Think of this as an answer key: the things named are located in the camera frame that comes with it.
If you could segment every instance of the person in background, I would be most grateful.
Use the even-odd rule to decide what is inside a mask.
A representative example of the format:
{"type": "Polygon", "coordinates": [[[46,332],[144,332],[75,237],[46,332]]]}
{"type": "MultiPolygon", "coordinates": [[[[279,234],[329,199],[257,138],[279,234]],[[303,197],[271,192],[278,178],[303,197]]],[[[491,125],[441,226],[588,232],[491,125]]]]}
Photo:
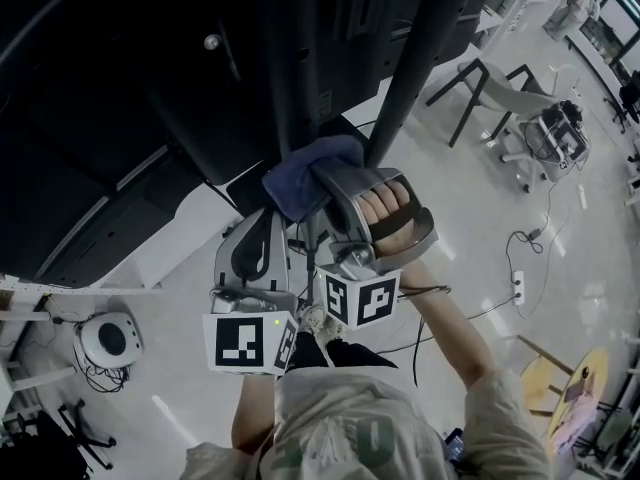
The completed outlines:
{"type": "MultiPolygon", "coordinates": [[[[358,204],[371,226],[409,199],[403,185],[389,181],[363,194],[358,204]]],[[[414,226],[411,221],[375,243],[377,255],[410,247],[414,226]]],[[[400,288],[411,295],[438,284],[415,261],[404,268],[400,288]]],[[[203,443],[188,450],[181,480],[551,478],[520,379],[496,367],[485,341],[446,293],[410,300],[467,389],[460,463],[446,460],[445,444],[422,412],[420,397],[428,396],[429,388],[421,394],[394,363],[346,343],[344,325],[312,306],[302,314],[284,376],[244,378],[233,448],[203,443]],[[329,367],[316,341],[322,332],[335,367],[329,367]]]]}
{"type": "Polygon", "coordinates": [[[561,6],[547,20],[544,29],[555,41],[562,41],[587,21],[592,5],[592,0],[567,0],[567,5],[561,6]]]}

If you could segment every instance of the chair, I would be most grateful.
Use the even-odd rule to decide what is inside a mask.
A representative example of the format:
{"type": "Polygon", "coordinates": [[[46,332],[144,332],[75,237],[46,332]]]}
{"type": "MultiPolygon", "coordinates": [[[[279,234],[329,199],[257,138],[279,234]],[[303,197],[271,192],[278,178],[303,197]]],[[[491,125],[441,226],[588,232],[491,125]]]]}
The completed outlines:
{"type": "Polygon", "coordinates": [[[432,96],[426,105],[428,107],[433,105],[460,82],[464,82],[469,87],[472,96],[456,131],[453,133],[453,137],[449,141],[449,147],[451,148],[458,140],[464,125],[471,115],[471,110],[476,105],[482,105],[496,112],[505,112],[498,127],[491,134],[491,139],[495,140],[512,114],[531,116],[557,103],[555,97],[542,90],[527,65],[522,65],[505,76],[497,66],[475,59],[469,63],[460,64],[458,66],[458,75],[432,96]],[[522,89],[514,89],[510,80],[523,73],[527,74],[527,80],[522,89]]]}
{"type": "Polygon", "coordinates": [[[613,122],[616,122],[616,119],[620,121],[620,126],[622,126],[622,133],[626,132],[625,121],[627,117],[631,117],[631,119],[640,124],[640,116],[638,116],[638,110],[636,109],[636,104],[638,100],[640,100],[640,72],[634,71],[631,76],[631,80],[627,85],[624,85],[620,88],[620,101],[622,105],[615,100],[610,100],[609,98],[604,98],[604,101],[609,103],[613,108],[616,115],[613,118],[613,122]]]}
{"type": "Polygon", "coordinates": [[[9,433],[11,447],[0,448],[2,471],[14,471],[14,478],[48,478],[87,480],[91,468],[78,451],[74,439],[44,411],[31,420],[18,418],[9,433]],[[36,435],[27,432],[35,427],[36,435]]]}
{"type": "Polygon", "coordinates": [[[75,425],[74,423],[71,423],[67,418],[66,413],[69,409],[66,405],[63,405],[58,409],[58,414],[60,414],[60,417],[71,431],[76,444],[78,446],[82,446],[89,453],[89,455],[91,455],[95,459],[95,461],[104,469],[113,469],[113,464],[111,464],[110,462],[104,462],[100,457],[98,457],[92,446],[95,446],[97,448],[113,448],[117,444],[116,440],[113,437],[110,437],[109,440],[105,443],[102,441],[96,441],[95,439],[91,439],[87,436],[85,432],[87,425],[82,417],[82,413],[80,412],[80,410],[84,406],[84,400],[79,400],[78,403],[73,407],[73,419],[75,425]]]}

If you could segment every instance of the metal rod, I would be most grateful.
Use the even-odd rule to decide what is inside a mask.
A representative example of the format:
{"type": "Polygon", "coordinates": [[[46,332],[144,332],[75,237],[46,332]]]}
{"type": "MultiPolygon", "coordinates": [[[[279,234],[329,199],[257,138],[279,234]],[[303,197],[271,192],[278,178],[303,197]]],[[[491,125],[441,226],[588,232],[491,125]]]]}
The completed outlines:
{"type": "Polygon", "coordinates": [[[313,304],[313,278],[316,272],[316,252],[318,251],[318,214],[312,215],[304,223],[307,249],[307,306],[313,304]]]}
{"type": "Polygon", "coordinates": [[[554,386],[553,384],[549,384],[549,391],[555,393],[558,396],[561,396],[564,391],[562,391],[559,387],[554,386]]]}
{"type": "Polygon", "coordinates": [[[420,91],[447,45],[467,0],[421,0],[411,33],[366,151],[367,166],[378,165],[411,112],[420,91]]]}
{"type": "Polygon", "coordinates": [[[529,341],[527,338],[525,338],[524,336],[518,335],[518,339],[524,343],[525,345],[527,345],[530,349],[534,350],[535,352],[537,352],[538,354],[540,354],[542,357],[544,357],[547,361],[549,361],[552,365],[554,365],[556,368],[559,368],[560,370],[562,370],[564,373],[566,373],[567,375],[571,376],[573,375],[573,369],[569,368],[566,364],[564,364],[563,362],[561,362],[559,359],[555,358],[554,356],[552,356],[551,354],[549,354],[549,352],[547,352],[545,349],[543,349],[542,347],[539,347],[538,345],[536,345],[535,343],[533,343],[532,341],[529,341]]]}

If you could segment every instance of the robot vacuum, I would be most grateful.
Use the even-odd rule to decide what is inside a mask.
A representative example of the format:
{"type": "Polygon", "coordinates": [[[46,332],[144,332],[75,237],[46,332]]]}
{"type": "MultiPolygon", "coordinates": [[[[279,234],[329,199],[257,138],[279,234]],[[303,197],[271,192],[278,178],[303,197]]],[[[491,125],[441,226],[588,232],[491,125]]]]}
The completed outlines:
{"type": "Polygon", "coordinates": [[[128,313],[101,313],[76,327],[73,346],[80,366],[124,368],[143,351],[140,331],[128,313]]]}

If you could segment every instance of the electrical outlet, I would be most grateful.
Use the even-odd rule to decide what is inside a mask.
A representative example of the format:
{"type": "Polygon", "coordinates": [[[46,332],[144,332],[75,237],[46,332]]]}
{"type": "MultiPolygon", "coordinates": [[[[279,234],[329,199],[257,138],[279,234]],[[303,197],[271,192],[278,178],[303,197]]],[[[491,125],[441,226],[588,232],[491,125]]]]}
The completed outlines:
{"type": "Polygon", "coordinates": [[[513,302],[516,306],[522,306],[524,304],[524,272],[522,270],[516,270],[513,273],[513,295],[515,299],[513,302]]]}

